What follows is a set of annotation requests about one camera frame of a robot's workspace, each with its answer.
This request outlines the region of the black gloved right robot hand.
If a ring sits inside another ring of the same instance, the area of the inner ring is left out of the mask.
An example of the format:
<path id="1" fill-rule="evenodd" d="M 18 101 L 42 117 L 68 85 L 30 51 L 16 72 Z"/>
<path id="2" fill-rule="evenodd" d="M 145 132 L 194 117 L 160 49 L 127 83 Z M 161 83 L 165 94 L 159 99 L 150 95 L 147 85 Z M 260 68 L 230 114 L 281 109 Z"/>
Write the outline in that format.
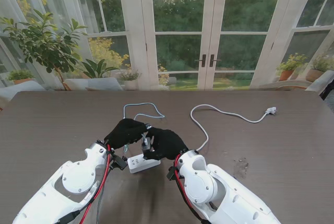
<path id="1" fill-rule="evenodd" d="M 145 153 L 145 159 L 174 160 L 179 154 L 188 151 L 183 140 L 172 130 L 152 127 L 148 130 L 147 136 L 153 139 L 153 151 Z"/>

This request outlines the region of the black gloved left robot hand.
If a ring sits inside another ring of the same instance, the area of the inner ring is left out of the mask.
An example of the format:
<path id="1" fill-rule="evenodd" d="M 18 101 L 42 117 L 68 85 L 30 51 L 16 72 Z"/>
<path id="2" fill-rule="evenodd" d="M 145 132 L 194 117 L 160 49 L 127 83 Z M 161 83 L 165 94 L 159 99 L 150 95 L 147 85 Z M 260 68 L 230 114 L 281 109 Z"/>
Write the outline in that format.
<path id="1" fill-rule="evenodd" d="M 104 143 L 113 149 L 137 142 L 152 126 L 133 119 L 122 119 L 104 138 Z"/>

